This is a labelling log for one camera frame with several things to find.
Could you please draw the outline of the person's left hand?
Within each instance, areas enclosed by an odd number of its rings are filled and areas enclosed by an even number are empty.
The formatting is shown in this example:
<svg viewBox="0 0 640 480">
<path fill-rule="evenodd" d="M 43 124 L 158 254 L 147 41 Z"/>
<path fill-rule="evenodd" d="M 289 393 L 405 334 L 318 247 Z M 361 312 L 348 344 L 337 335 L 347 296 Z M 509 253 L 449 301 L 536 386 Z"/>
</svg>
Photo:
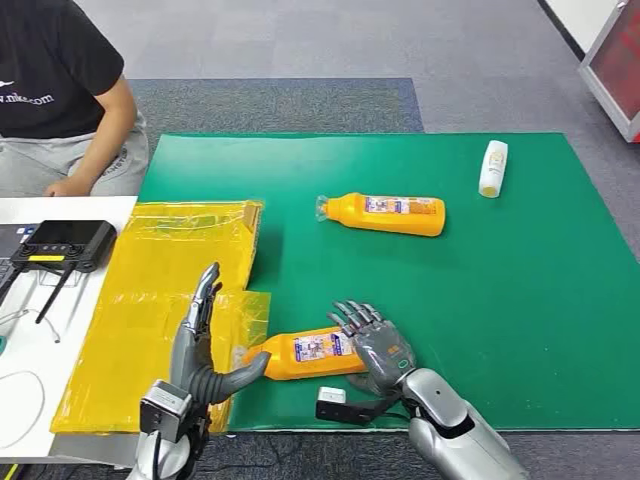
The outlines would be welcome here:
<svg viewBox="0 0 640 480">
<path fill-rule="evenodd" d="M 93 182 L 89 178 L 72 175 L 55 181 L 48 186 L 45 197 L 77 197 L 89 196 L 93 188 Z"/>
</svg>

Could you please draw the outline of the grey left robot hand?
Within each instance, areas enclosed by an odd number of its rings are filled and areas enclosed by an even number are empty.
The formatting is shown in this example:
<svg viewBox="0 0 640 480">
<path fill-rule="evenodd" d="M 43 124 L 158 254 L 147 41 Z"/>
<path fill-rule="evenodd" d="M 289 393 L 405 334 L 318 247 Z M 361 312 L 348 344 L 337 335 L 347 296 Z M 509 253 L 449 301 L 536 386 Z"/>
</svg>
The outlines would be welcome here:
<svg viewBox="0 0 640 480">
<path fill-rule="evenodd" d="M 191 394 L 203 405 L 221 404 L 263 377 L 271 358 L 269 352 L 254 357 L 249 365 L 229 373 L 214 370 L 211 351 L 211 320 L 214 301 L 221 287 L 220 264 L 207 267 L 199 278 L 185 317 L 174 336 L 170 383 Z"/>
</svg>

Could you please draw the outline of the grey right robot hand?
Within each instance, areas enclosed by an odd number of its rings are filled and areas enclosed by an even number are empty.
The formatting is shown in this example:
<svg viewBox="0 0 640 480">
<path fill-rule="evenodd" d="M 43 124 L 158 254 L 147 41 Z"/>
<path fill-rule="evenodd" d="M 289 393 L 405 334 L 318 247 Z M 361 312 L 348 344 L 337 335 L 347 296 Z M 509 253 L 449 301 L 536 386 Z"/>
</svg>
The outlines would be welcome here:
<svg viewBox="0 0 640 480">
<path fill-rule="evenodd" d="M 349 374 L 353 387 L 388 396 L 403 378 L 416 369 L 412 348 L 390 320 L 369 303 L 335 301 L 327 317 L 349 339 L 364 364 L 364 373 Z"/>
</svg>

